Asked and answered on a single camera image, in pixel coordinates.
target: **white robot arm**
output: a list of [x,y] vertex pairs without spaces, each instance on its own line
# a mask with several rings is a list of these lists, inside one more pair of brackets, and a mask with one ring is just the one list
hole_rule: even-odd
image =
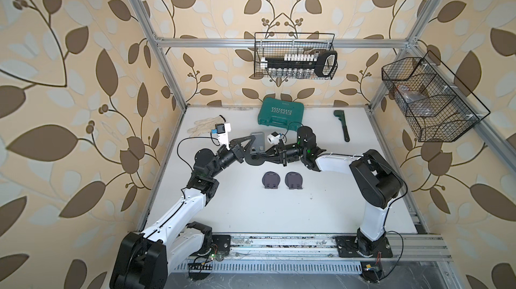
[[[217,129],[222,134],[222,142],[216,154],[209,149],[197,152],[190,180],[182,189],[184,196],[151,226],[140,233],[131,232],[124,238],[109,283],[111,289],[163,288],[168,274],[188,256],[209,254],[212,229],[197,222],[188,222],[215,195],[219,183],[214,177],[231,163],[242,163],[244,159],[254,166],[265,161],[286,166],[300,160],[311,170],[352,174],[367,201],[355,249],[363,256],[372,255],[385,236],[384,223],[389,204],[402,185],[376,150],[369,150],[361,156],[321,155],[324,150],[317,147],[313,131],[301,126],[296,143],[285,145],[280,141],[265,153],[252,155],[249,149],[255,137],[227,142],[229,130],[227,127]],[[250,142],[243,147],[242,142],[248,140]]]

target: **floor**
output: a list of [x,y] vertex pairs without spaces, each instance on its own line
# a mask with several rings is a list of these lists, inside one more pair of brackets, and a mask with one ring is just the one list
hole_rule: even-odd
[[[329,152],[362,154],[369,149],[381,153],[364,108],[343,108],[346,114],[350,142],[344,141],[342,126],[333,116],[336,108],[306,108],[302,123],[313,129],[317,144]],[[186,130],[197,120],[223,115],[231,124],[230,139],[263,131],[265,135],[285,129],[258,125],[259,108],[203,108],[190,107],[184,117],[176,144],[188,137]],[[287,134],[288,143],[296,133]],[[190,169],[177,157],[176,145],[164,172],[156,199],[151,208],[148,223],[163,215],[181,195]],[[216,151],[209,139],[185,140],[179,153],[190,164],[196,152],[202,148]],[[281,177],[278,189],[265,189],[261,178],[267,171]],[[289,190],[284,183],[287,172],[299,172],[303,177],[303,189]],[[220,182],[217,193],[210,203],[195,216],[195,220],[209,225],[214,232],[229,233],[355,233],[362,222],[365,200],[351,174],[316,172],[307,170],[302,163],[289,163],[287,167],[274,163],[249,166],[233,163],[217,175]],[[400,233],[416,233],[416,229],[403,201],[397,201],[390,209],[387,230]]]
[[[389,270],[391,264],[384,263]],[[164,289],[446,289],[439,269],[417,262],[400,263],[379,284],[368,284],[360,276],[347,274],[210,274],[191,281],[185,273],[172,273]]]

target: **black cable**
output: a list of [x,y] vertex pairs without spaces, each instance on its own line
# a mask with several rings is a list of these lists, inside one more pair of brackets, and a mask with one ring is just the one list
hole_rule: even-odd
[[[403,184],[405,185],[405,193],[403,195],[401,195],[400,197],[396,198],[395,200],[393,200],[392,202],[390,202],[389,206],[387,207],[387,213],[385,214],[384,226],[383,226],[384,229],[385,229],[385,222],[387,221],[387,215],[389,215],[390,206],[392,204],[394,204],[395,201],[397,201],[399,199],[402,199],[409,192],[409,186],[407,186],[407,183],[405,182],[405,180],[397,172],[395,172],[394,169],[392,169],[392,167],[388,167],[388,166],[384,165],[383,163],[378,162],[375,159],[364,157],[364,156],[359,156],[359,155],[343,155],[343,154],[340,154],[340,153],[333,153],[333,152],[329,153],[329,154],[339,155],[339,156],[348,156],[348,157],[360,157],[360,158],[364,158],[364,159],[367,159],[367,160],[372,160],[375,163],[377,163],[380,166],[382,166],[383,168],[386,168],[386,169],[389,169],[390,171],[392,171],[392,173],[395,174],[397,177],[399,177],[399,180],[401,180],[403,182]],[[328,155],[328,153],[323,153],[323,154],[319,155],[318,157],[321,157],[322,155]]]
[[188,137],[188,138],[184,138],[183,140],[179,141],[179,143],[177,144],[177,148],[176,148],[176,152],[177,152],[177,156],[179,157],[179,159],[181,159],[182,161],[184,161],[189,167],[190,167],[190,170],[191,171],[194,171],[194,169],[192,168],[192,166],[190,166],[190,164],[184,160],[180,155],[179,155],[179,146],[181,145],[181,143],[187,139],[211,139],[212,142],[213,140],[216,140],[215,138],[213,137]]
[[398,256],[398,260],[396,261],[396,263],[394,264],[394,266],[392,267],[392,269],[389,271],[389,273],[387,273],[384,277],[381,277],[381,278],[380,278],[380,279],[378,279],[378,280],[383,280],[383,279],[387,278],[387,277],[390,275],[390,273],[394,270],[394,268],[398,265],[399,259],[401,259],[401,258],[402,258],[402,255],[403,255],[403,247],[404,247],[404,243],[403,243],[403,236],[402,236],[401,234],[399,234],[398,232],[396,232],[396,231],[389,231],[389,232],[386,232],[386,233],[391,233],[391,232],[394,232],[394,233],[398,234],[398,235],[399,235],[399,237],[402,239],[402,253],[400,253],[400,254],[399,254],[399,256]]
[[287,131],[283,134],[283,137],[285,137],[285,142],[284,142],[285,144],[287,143],[287,133],[288,133],[288,131],[290,131],[290,125],[292,123],[299,123],[301,126],[304,126],[301,122],[297,122],[297,121],[292,121],[291,123],[289,123],[287,125]]
[[215,140],[215,138],[213,137],[213,135],[212,135],[212,133],[211,133],[211,132],[210,132],[210,138],[212,139],[212,143],[213,143],[214,145],[216,145],[217,147],[220,147],[220,142],[218,141],[218,139],[217,139],[217,142],[218,142],[219,144],[216,144],[216,143],[215,143],[215,141],[213,141],[213,140]]

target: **black wire basket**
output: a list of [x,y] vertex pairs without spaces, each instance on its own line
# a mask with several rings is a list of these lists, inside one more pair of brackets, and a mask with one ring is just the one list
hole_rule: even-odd
[[[389,90],[390,98],[394,98],[398,104],[418,141],[453,142],[491,112],[439,60],[454,75],[454,81],[460,88],[447,83],[435,69],[436,60],[439,58],[429,51],[424,57],[407,57],[395,61],[382,67],[382,80]],[[469,101],[483,107],[482,113],[467,104],[465,95]]]
[[254,79],[332,79],[335,34],[255,33]]

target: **white glove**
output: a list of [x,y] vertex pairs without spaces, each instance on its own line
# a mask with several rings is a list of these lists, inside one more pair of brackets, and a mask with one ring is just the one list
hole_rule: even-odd
[[222,123],[225,123],[225,118],[223,116],[198,120],[194,122],[195,126],[188,129],[187,132],[190,133],[190,137],[199,137],[203,133],[210,133],[212,129],[215,129],[216,124]]

